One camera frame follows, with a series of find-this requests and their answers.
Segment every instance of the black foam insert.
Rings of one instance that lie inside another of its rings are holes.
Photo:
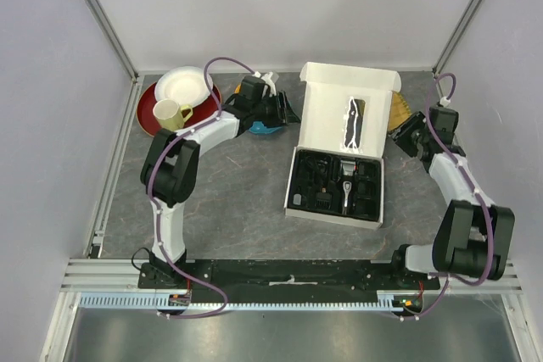
[[[342,161],[355,162],[353,175],[342,170]],[[352,183],[346,214],[343,214],[344,181]],[[299,150],[287,207],[318,214],[329,214],[377,221],[381,206],[381,163],[376,159]]]

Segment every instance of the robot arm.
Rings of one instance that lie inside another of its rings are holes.
[[[149,262],[165,273],[170,272],[170,266],[158,244],[157,215],[160,217],[163,248],[175,264],[184,263],[186,247],[183,240],[183,213],[185,201],[196,184],[199,157],[218,144],[242,135],[257,120],[266,127],[299,123],[299,118],[290,108],[284,92],[277,92],[275,86],[271,86],[271,77],[246,76],[239,93],[226,100],[221,115],[216,116],[216,121],[201,129],[192,129],[192,134],[180,141],[168,155],[171,159],[175,158],[175,163],[164,162],[160,165],[153,185],[158,207],[151,203],[155,235]],[[191,129],[182,129],[177,133],[187,131]],[[154,137],[140,176],[146,189],[158,157],[176,136],[172,131],[161,129]]]
[[[417,156],[424,169],[436,181],[448,204],[433,245],[403,245],[395,252],[402,267],[410,271],[429,273],[446,272],[480,277],[487,259],[487,242],[471,238],[471,232],[486,237],[483,210],[473,195],[479,190],[489,208],[494,232],[494,255],[489,279],[503,275],[512,237],[514,215],[509,208],[496,206],[482,191],[471,171],[462,148],[454,144],[458,113],[441,106],[430,108],[430,120],[439,138],[454,153],[458,164],[443,152],[431,135],[424,115],[418,112],[392,132],[395,143],[411,157]],[[468,185],[457,167],[461,166],[473,186]]]

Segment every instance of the metal floor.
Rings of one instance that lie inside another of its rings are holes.
[[[79,309],[64,362],[520,361],[505,315],[500,296],[450,296],[403,323],[341,311],[166,320],[149,310]]]

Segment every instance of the gray marble surface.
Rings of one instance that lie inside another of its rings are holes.
[[[423,108],[432,76],[402,72],[401,92],[413,111]],[[227,97],[242,75],[213,75]],[[143,89],[158,80],[145,77]],[[305,84],[282,73],[278,87],[301,115]],[[283,201],[299,126],[270,136],[246,133],[200,159],[197,185],[185,207],[189,258],[389,259],[402,243],[434,240],[446,205],[417,159],[387,140],[384,149],[384,223],[377,231],[286,217]],[[103,258],[127,259],[153,244],[151,206],[140,184],[151,137],[137,120],[132,130],[106,227]]]

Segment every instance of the yellow mug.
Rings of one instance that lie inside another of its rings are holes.
[[[193,115],[193,107],[179,106],[173,99],[162,99],[154,105],[153,115],[164,129],[178,131],[185,127],[185,123]]]

